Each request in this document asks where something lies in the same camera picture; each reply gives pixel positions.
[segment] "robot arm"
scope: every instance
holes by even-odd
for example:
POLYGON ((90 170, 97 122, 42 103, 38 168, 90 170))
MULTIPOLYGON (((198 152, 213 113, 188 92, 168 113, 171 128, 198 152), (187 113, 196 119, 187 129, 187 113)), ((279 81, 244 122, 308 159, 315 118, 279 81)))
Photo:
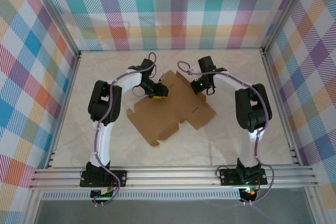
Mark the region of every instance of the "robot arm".
POLYGON ((254 180, 255 177, 262 173, 261 165, 255 159, 255 143, 257 135, 259 133, 259 142, 263 136, 263 131, 259 132, 266 122, 266 116, 263 109, 263 105, 258 96, 252 89, 247 88, 244 84, 252 86, 261 95, 269 116, 269 120, 272 118, 272 111, 269 105, 265 87, 262 84, 251 85, 247 82, 242 82, 238 78, 234 79, 227 76, 232 76, 224 68, 216 68, 213 64, 210 56, 204 57, 198 60, 202 73, 213 72, 213 74, 202 75, 199 79, 191 82, 191 87, 195 94, 198 94, 204 90, 208 91, 212 89, 212 93, 215 93, 215 89, 222 89, 230 94, 236 101, 236 117, 241 128, 244 129, 242 139, 242 149, 240 156, 237 160, 237 168, 235 173, 240 182, 247 180, 254 180), (251 101, 257 102, 255 105, 251 105, 251 101))
POLYGON ((120 79, 117 78, 116 80, 119 79, 117 82, 99 80, 94 85, 88 112, 93 121, 93 125, 96 128, 97 138, 95 139, 94 144, 94 147, 96 148, 93 148, 90 160, 86 164, 86 169, 81 173, 81 187, 101 187, 111 185, 112 177, 101 165, 106 169, 109 169, 110 167, 110 137, 114 122, 117 120, 120 113, 122 94, 133 87, 140 86, 150 98, 168 96, 168 88, 165 85, 155 83, 149 78, 153 68, 154 62, 150 59, 144 59, 140 66, 130 66, 126 72, 127 74, 123 75, 120 79), (107 117, 101 121, 98 128, 98 122, 108 111, 111 103, 110 99, 112 99, 111 110, 107 117))

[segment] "plaid fabric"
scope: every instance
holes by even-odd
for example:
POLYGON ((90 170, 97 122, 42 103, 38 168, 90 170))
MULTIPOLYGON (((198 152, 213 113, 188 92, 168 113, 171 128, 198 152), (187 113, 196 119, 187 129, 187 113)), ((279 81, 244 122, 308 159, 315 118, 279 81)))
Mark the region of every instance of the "plaid fabric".
POLYGON ((0 0, 0 223, 17 223, 75 62, 40 0, 0 0))
POLYGON ((336 221, 336 0, 299 0, 270 62, 300 155, 336 221))
POLYGON ((259 47, 281 0, 54 2, 79 48, 128 50, 259 47))
POLYGON ((279 5, 278 7, 278 10, 277 10, 277 13, 276 15, 274 16, 273 20, 272 20, 272 23, 270 24, 268 30, 267 30, 267 33, 266 33, 266 36, 264 37, 263 41, 262 41, 262 45, 264 46, 266 44, 266 42, 268 41, 269 39, 269 36, 270 34, 272 34, 273 30, 274 30, 274 26, 275 24, 279 21, 280 17, 281 17, 281 14, 282 14, 282 11, 284 10, 284 7, 287 5, 287 3, 289 2, 289 0, 282 0, 281 1, 281 4, 279 5))

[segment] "floor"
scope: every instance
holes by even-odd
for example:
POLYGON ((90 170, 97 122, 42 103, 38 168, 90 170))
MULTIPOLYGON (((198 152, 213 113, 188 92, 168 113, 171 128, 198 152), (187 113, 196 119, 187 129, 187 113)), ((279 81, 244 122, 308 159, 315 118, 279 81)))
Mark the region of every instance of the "floor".
MULTIPOLYGON (((97 80, 111 80, 127 67, 139 65, 147 51, 84 52, 58 142, 54 167, 85 166, 93 148, 94 128, 87 112, 92 88, 97 80)), ((276 109, 268 79, 258 50, 160 50, 158 72, 177 70, 179 60, 196 65, 204 56, 212 56, 217 67, 224 67, 236 77, 252 84, 262 83, 267 90, 273 118, 259 145, 264 163, 291 164, 288 144, 276 109)), ((221 90, 207 97, 217 112, 198 131, 187 122, 159 146, 150 146, 126 117, 126 110, 141 98, 128 91, 111 135, 112 166, 150 165, 220 165, 236 164, 240 153, 242 129, 235 116, 234 98, 221 90)))

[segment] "cardboard box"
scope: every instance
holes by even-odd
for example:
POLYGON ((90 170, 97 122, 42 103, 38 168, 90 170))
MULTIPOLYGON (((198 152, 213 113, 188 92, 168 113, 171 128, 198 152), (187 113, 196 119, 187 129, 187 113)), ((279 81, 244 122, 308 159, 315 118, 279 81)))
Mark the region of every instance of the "cardboard box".
POLYGON ((168 71, 162 83, 169 89, 167 98, 145 97, 134 105, 134 111, 127 110, 127 117, 151 146, 170 137, 185 120, 198 130, 216 114, 206 96, 195 95, 179 72, 168 71))

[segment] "cable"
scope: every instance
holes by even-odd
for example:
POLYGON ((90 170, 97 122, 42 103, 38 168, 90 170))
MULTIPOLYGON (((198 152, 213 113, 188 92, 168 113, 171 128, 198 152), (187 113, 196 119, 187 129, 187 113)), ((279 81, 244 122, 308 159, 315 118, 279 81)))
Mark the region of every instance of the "cable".
POLYGON ((85 170, 85 168, 83 168, 83 169, 80 170, 80 172, 79 172, 79 176, 80 176, 81 178, 83 178, 82 173, 83 173, 84 170, 85 170))
POLYGON ((221 167, 225 167, 226 169, 229 169, 229 167, 227 167, 227 166, 225 166, 225 165, 220 165, 220 166, 216 169, 216 171, 215 171, 215 175, 216 175, 218 178, 220 178, 220 176, 218 175, 218 170, 219 170, 221 167))
POLYGON ((260 191, 260 178, 259 178, 259 176, 257 177, 257 180, 258 180, 258 191, 260 191))
MULTIPOLYGON (((179 61, 177 63, 177 67, 184 73, 187 73, 187 74, 191 74, 191 75, 198 75, 198 76, 204 76, 206 74, 214 74, 213 72, 206 72, 206 73, 193 73, 193 72, 190 72, 190 71, 187 71, 187 70, 184 70, 180 64, 185 64, 188 66, 188 68, 190 69, 191 66, 189 63, 185 62, 185 61, 179 61)), ((264 165, 264 166, 267 166, 268 168, 270 168, 271 172, 272 172, 272 180, 271 180, 271 183, 269 185, 269 187, 267 188, 266 192, 259 198, 259 199, 256 199, 255 201, 253 201, 254 203, 256 202, 259 202, 261 201, 263 198, 266 197, 266 195, 269 193, 269 191, 271 190, 272 186, 273 186, 273 183, 274 183, 274 179, 275 179, 275 172, 274 172, 274 169, 270 166, 270 165, 267 165, 267 164, 264 164, 260 161, 259 157, 258 157, 258 144, 259 144, 259 137, 260 137, 260 134, 261 132, 265 131, 265 129, 267 128, 268 126, 268 122, 269 122, 269 116, 268 116, 268 111, 267 111, 267 108, 266 108, 266 104, 265 104, 265 101, 263 100, 263 98, 261 97, 260 93, 255 89, 253 88, 251 85, 248 85, 244 82, 242 82, 241 80, 237 79, 236 77, 230 75, 230 74, 227 74, 227 73, 223 73, 223 72, 216 72, 216 74, 220 74, 222 76, 226 76, 234 81, 236 81, 237 83, 247 87, 247 88, 250 88, 256 95, 257 97, 259 98, 259 100, 261 101, 261 104, 262 104, 262 107, 264 109, 264 112, 265 112, 265 126, 261 129, 261 130, 258 130, 257 131, 257 137, 256 137, 256 143, 255 143, 255 146, 254 146, 254 156, 255 156, 255 159, 257 160, 257 162, 260 164, 260 165, 264 165)), ((247 202, 247 203, 250 203, 251 204, 251 201, 247 201, 247 200, 244 200, 242 199, 244 202, 247 202)))
POLYGON ((155 67, 155 73, 152 76, 149 76, 149 79, 152 79, 156 75, 156 65, 154 65, 154 67, 155 67))
MULTIPOLYGON (((94 154, 96 156, 96 159, 98 161, 98 163, 100 164, 100 166, 106 170, 109 174, 111 174, 118 182, 118 186, 117 186, 117 191, 115 192, 115 194, 113 194, 113 196, 108 200, 106 201, 105 203, 101 203, 102 206, 104 205, 107 205, 108 203, 110 203, 115 197, 116 195, 118 194, 119 192, 119 189, 120 189, 120 179, 116 176, 116 174, 114 174, 113 172, 111 172, 109 169, 107 169, 103 163, 101 162, 100 158, 99 158, 99 155, 98 155, 98 150, 97 150, 97 141, 98 141, 98 135, 99 135, 99 130, 100 130, 100 123, 108 116, 108 114, 110 113, 111 109, 112 109, 112 102, 113 102, 113 97, 112 97, 112 88, 113 88, 113 85, 115 83, 117 83, 120 79, 122 79, 123 77, 125 76, 128 76, 130 74, 134 74, 134 73, 141 73, 141 72, 145 72, 147 70, 150 70, 151 68, 153 68, 155 66, 155 63, 156 63, 156 54, 154 52, 150 52, 149 55, 148 55, 148 58, 150 58, 151 55, 154 55, 154 62, 153 64, 151 64, 148 68, 146 69, 142 69, 142 70, 137 70, 137 71, 132 71, 132 72, 126 72, 122 75, 120 75, 119 77, 117 77, 115 80, 112 81, 112 83, 110 84, 110 103, 109 103, 109 107, 105 113, 105 115, 102 116, 102 118, 97 122, 97 127, 96 127, 96 134, 94 136, 94 139, 95 139, 95 149, 94 149, 94 154)), ((93 198, 93 202, 95 204, 95 206, 97 206, 97 202, 96 202, 96 198, 93 198)))
POLYGON ((137 88, 137 87, 139 87, 139 86, 134 86, 134 87, 132 88, 132 93, 133 93, 136 97, 144 97, 146 94, 143 94, 143 95, 137 95, 137 94, 134 93, 133 89, 134 89, 134 88, 137 88))

